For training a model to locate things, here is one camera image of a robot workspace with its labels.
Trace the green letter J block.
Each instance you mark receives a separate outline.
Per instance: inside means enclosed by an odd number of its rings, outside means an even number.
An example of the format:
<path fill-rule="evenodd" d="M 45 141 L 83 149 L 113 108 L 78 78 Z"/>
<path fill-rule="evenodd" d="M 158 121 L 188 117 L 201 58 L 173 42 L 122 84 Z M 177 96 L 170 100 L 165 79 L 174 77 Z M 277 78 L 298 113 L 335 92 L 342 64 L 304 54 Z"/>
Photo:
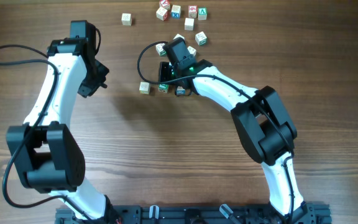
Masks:
<path fill-rule="evenodd" d="M 168 93 L 169 85 L 168 84 L 159 84 L 158 91 L 162 93 Z"/>

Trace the blue edged picture block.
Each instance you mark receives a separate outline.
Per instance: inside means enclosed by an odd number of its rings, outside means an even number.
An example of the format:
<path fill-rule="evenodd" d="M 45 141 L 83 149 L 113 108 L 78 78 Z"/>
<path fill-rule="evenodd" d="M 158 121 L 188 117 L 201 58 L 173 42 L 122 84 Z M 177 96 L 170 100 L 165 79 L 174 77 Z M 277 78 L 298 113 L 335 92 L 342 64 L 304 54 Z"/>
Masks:
<path fill-rule="evenodd" d="M 178 86 L 175 90 L 175 94 L 176 95 L 185 95 L 186 94 L 186 90 L 181 87 L 181 86 Z"/>

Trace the yellow edged wooden block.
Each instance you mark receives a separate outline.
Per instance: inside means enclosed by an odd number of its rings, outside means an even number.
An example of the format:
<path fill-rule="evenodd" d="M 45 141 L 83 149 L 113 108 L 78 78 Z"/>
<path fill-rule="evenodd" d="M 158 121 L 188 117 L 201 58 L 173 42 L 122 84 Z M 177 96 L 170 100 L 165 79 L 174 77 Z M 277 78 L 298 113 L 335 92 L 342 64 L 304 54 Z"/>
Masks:
<path fill-rule="evenodd" d="M 150 83 L 148 82 L 140 82 L 140 86 L 139 86 L 139 92 L 141 94 L 144 94 L 144 95 L 149 95 L 150 94 Z"/>

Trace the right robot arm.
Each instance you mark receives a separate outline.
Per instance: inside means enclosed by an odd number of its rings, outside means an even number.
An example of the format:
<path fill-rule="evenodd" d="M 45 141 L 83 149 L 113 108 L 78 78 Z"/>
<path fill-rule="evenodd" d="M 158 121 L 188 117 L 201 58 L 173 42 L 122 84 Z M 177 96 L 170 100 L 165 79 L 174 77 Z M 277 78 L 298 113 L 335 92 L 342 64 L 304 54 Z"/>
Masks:
<path fill-rule="evenodd" d="M 242 147 L 262 165 L 271 206 L 287 222 L 295 222 L 295 212 L 303 203 L 293 171 L 297 131 L 277 92 L 269 86 L 258 90 L 241 85 L 210 62 L 196 61 L 180 37 L 163 49 L 172 66 L 161 73 L 162 79 L 230 112 Z"/>

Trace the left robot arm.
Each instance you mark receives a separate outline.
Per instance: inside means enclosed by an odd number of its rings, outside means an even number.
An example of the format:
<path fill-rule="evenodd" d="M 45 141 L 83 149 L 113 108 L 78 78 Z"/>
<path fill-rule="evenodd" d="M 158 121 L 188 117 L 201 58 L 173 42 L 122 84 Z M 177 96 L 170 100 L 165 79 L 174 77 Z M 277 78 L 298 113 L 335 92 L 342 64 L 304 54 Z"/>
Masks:
<path fill-rule="evenodd" d="M 85 157 L 70 132 L 76 96 L 107 87 L 109 69 L 96 59 L 100 42 L 93 24 L 72 21 L 69 37 L 47 49 L 48 71 L 32 111 L 6 134 L 8 166 L 16 168 L 23 187 L 60 199 L 83 223 L 119 219 L 107 196 L 85 178 Z"/>

